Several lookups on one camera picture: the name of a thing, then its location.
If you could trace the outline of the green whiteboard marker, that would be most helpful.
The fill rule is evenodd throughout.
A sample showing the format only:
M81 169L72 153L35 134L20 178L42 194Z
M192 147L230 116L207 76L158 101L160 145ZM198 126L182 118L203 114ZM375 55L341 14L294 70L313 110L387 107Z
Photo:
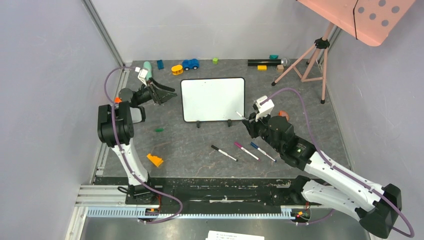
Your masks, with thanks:
M242 119L242 120L246 120L247 118L244 117L240 112L236 111L236 114Z

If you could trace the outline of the white whiteboard black frame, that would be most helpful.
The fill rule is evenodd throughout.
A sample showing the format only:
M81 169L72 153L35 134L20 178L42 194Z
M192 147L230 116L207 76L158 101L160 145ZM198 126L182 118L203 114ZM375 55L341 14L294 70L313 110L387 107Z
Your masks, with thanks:
M183 79L180 82L182 118L186 123L242 120L245 114L246 80L243 77Z

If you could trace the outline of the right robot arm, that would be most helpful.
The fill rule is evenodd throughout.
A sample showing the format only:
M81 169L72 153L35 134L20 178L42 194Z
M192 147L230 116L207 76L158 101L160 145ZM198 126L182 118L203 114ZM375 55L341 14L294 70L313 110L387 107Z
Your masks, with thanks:
M298 176L289 189L295 204L304 201L333 208L354 218L370 234L387 239L402 211L402 193L394 184L372 182L330 159L311 142L297 136L294 127L283 116L250 119L242 123L252 138L269 144L289 166L314 175L328 183L322 185L308 177Z

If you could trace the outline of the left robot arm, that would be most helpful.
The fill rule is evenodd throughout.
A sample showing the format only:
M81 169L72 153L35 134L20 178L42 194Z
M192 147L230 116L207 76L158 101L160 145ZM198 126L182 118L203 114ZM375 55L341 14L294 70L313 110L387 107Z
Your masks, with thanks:
M139 90L123 88L118 93L119 103L101 105L98 108L97 134L99 140L118 156L127 175L127 187L118 190L129 201L153 203L157 196L172 198L150 186L149 173L142 165L134 146L134 124L146 120L143 103L153 101L163 104L176 97L176 90L149 78Z

